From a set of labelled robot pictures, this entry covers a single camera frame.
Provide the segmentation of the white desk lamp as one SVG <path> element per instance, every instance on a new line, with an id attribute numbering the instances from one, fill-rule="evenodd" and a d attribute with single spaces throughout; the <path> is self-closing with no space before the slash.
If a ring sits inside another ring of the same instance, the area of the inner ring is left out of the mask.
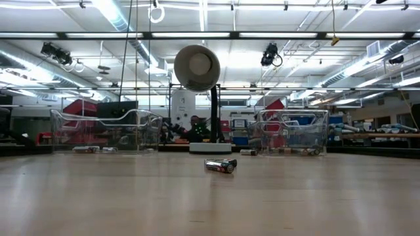
<path id="1" fill-rule="evenodd" d="M 193 154 L 228 155 L 232 146 L 222 143 L 219 138 L 217 83 L 221 74 L 221 65 L 216 54 L 203 45 L 188 45 L 181 49 L 176 57 L 174 72 L 180 84 L 191 92 L 210 92 L 210 140 L 208 142 L 190 142 L 189 152 Z"/>

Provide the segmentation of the clear plastic bin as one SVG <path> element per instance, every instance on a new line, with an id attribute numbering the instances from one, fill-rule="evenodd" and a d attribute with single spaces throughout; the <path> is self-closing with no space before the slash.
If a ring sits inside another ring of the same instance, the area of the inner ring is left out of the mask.
<path id="1" fill-rule="evenodd" d="M 265 131 L 264 126 L 268 121 L 263 121 L 262 115 L 267 110 L 258 112 L 256 122 L 249 126 L 249 143 L 263 155 L 273 155 L 271 149 L 278 148 L 284 154 L 284 148 L 291 148 L 291 155 L 299 155 L 297 149 L 307 149 L 307 157 L 326 154 L 327 132 L 329 126 L 329 112 L 322 109 L 281 109 L 276 110 L 281 126 L 278 136 L 284 139 L 282 147 L 270 147 L 270 131 Z M 311 149 L 320 150 L 319 155 L 309 155 Z"/>
<path id="2" fill-rule="evenodd" d="M 140 154 L 156 151 L 159 146 L 163 117 L 143 109 L 132 109 L 135 118 L 121 122 L 125 117 L 110 119 L 71 115 L 50 110 L 52 146 L 114 147 L 117 153 Z"/>

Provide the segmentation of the person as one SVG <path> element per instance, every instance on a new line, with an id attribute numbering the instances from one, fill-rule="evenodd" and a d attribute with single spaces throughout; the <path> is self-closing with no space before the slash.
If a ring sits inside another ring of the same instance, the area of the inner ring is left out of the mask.
<path id="1" fill-rule="evenodd" d="M 197 115 L 191 116 L 190 124 L 191 129 L 187 132 L 187 139 L 190 143 L 201 143 L 205 139 L 210 139 L 211 131 Z"/>

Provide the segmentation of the white cylinder tank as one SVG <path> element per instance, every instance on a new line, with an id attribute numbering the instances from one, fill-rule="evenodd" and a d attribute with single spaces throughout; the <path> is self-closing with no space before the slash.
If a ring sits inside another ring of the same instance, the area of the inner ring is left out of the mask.
<path id="1" fill-rule="evenodd" d="M 191 116 L 196 114 L 196 94 L 189 90 L 176 90 L 171 96 L 171 122 L 186 130 L 191 129 Z"/>

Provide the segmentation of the red storage bin stack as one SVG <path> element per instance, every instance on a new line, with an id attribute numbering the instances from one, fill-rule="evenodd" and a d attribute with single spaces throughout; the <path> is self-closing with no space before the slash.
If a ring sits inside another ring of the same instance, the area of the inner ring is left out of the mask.
<path id="1" fill-rule="evenodd" d="M 281 110 L 284 108 L 282 102 L 277 99 L 272 102 L 270 105 L 265 107 L 267 112 L 264 112 L 262 115 L 263 121 L 268 121 L 267 124 L 264 126 L 265 131 L 270 131 L 270 147 L 272 148 L 279 148 L 284 145 L 284 139 L 282 136 L 278 136 L 278 131 L 280 129 L 280 125 L 277 123 L 279 121 L 278 113 L 276 110 Z"/>
<path id="2" fill-rule="evenodd" d="M 88 117 L 95 117 L 97 114 L 97 105 L 82 99 L 77 99 L 71 102 L 68 106 L 63 107 L 64 113 L 71 115 L 84 115 Z M 39 132 L 35 137 L 36 145 L 52 144 L 53 133 Z"/>

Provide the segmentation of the black overhead crossbar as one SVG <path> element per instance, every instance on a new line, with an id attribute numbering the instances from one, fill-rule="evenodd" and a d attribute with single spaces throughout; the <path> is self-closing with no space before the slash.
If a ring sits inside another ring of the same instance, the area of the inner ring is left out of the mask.
<path id="1" fill-rule="evenodd" d="M 17 32 L 0 31 L 0 40 L 420 40 L 420 31 L 325 32 L 325 31 L 185 31 L 185 32 Z"/>

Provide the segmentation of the black flat screen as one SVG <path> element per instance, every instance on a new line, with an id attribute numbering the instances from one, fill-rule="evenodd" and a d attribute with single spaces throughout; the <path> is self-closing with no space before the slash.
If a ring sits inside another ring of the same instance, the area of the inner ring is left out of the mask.
<path id="1" fill-rule="evenodd" d="M 121 122 L 129 123 L 130 120 L 135 118 L 135 112 L 130 112 L 130 110 L 137 107 L 138 103 L 136 101 L 99 103 L 96 106 L 96 115 L 98 118 L 110 119 L 117 119 L 125 115 Z"/>

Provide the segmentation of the grey rolled tube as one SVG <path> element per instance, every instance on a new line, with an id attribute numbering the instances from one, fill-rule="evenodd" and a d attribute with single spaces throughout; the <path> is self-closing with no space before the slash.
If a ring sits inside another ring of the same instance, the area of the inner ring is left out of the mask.
<path id="1" fill-rule="evenodd" d="M 360 132 L 359 128 L 352 127 L 350 125 L 346 125 L 344 123 L 333 123 L 329 125 L 334 131 L 337 132 L 343 132 L 344 130 L 350 131 L 350 132 Z"/>
<path id="2" fill-rule="evenodd" d="M 395 123 L 395 124 L 385 124 L 381 126 L 382 128 L 398 128 L 400 130 L 405 130 L 408 132 L 418 132 L 419 130 L 417 128 L 412 128 L 412 127 L 408 127 L 405 125 L 401 125 L 399 123 Z"/>

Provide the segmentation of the wooden workbench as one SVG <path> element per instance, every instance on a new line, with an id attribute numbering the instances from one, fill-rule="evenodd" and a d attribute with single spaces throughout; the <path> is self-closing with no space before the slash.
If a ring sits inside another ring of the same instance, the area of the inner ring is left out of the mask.
<path id="1" fill-rule="evenodd" d="M 342 139 L 368 139 L 368 138 L 420 138 L 420 134 L 386 134 L 386 133 L 354 133 L 342 134 Z"/>

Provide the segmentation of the white ceiling vent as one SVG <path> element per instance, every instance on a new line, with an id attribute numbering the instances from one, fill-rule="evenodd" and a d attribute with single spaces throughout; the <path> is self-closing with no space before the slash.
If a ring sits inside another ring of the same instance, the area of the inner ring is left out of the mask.
<path id="1" fill-rule="evenodd" d="M 371 43 L 370 45 L 366 47 L 368 58 L 373 58 L 374 56 L 377 56 L 378 54 L 380 54 L 380 51 L 381 51 L 380 41 L 374 41 L 373 43 Z"/>

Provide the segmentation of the silver air duct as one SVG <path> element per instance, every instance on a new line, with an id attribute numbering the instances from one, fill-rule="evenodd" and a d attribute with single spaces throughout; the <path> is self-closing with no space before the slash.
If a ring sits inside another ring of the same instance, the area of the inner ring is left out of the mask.
<path id="1" fill-rule="evenodd" d="M 129 16 L 123 12 L 123 7 L 118 0 L 91 0 L 91 2 L 116 31 L 130 32 L 134 30 L 129 23 Z M 130 39 L 128 43 L 136 50 L 147 66 L 157 67 L 159 65 L 157 58 L 150 54 L 150 51 L 140 39 Z"/>

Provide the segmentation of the black aluminium table frame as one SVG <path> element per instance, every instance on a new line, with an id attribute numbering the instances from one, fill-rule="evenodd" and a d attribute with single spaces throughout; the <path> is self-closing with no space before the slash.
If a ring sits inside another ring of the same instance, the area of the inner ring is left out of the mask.
<path id="1" fill-rule="evenodd" d="M 166 145 L 159 146 L 159 152 L 175 152 L 175 153 L 188 153 L 188 145 Z M 52 154 L 53 152 L 71 152 L 71 146 L 58 146 L 55 149 L 52 145 L 44 146 L 0 146 L 0 157 L 23 156 L 23 155 L 43 155 Z M 353 155 L 370 155 L 378 157 L 395 157 L 405 159 L 418 159 L 420 160 L 420 149 L 413 148 L 393 148 L 393 147 L 362 147 L 362 146 L 345 146 L 345 147 L 327 147 L 326 153 L 340 153 L 340 154 L 353 154 Z"/>

